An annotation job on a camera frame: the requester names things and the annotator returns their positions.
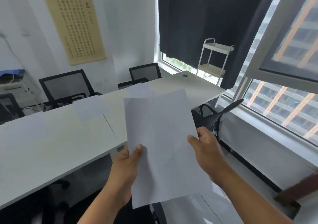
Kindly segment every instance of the person's left hand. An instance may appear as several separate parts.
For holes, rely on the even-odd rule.
[[[120,151],[113,160],[106,188],[116,193],[119,208],[127,204],[131,197],[131,186],[137,177],[137,166],[143,153],[143,145],[139,144],[129,156],[128,148]]]

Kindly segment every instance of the blank paper held in hands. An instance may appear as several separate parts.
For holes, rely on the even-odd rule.
[[[133,208],[213,190],[187,135],[197,137],[184,89],[153,98],[124,98],[129,152],[145,146],[132,186]]]

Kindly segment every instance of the hand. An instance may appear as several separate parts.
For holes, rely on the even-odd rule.
[[[224,174],[231,169],[215,136],[205,127],[197,128],[199,139],[188,135],[187,140],[196,153],[199,166],[209,175],[210,179],[218,183]]]
[[[130,156],[128,148],[125,147],[113,160],[105,189],[115,193],[119,209],[130,200],[131,186],[137,177],[137,166],[142,153],[143,145],[141,144]]]

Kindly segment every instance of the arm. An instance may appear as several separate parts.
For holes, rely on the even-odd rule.
[[[192,135],[187,139],[198,164],[225,191],[244,224],[293,223],[228,165],[215,136],[207,128],[197,128],[197,133],[199,139]]]
[[[137,176],[137,165],[143,152],[138,145],[131,156],[128,148],[120,151],[113,160],[108,181],[78,224],[111,224],[118,211],[129,202],[131,186]]]

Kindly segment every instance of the dark blackout curtain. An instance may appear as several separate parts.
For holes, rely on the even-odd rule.
[[[231,46],[221,87],[234,86],[272,0],[158,0],[160,51],[197,68],[203,42],[215,38]],[[201,64],[207,63],[205,49]],[[225,55],[213,52],[210,64],[222,67]]]

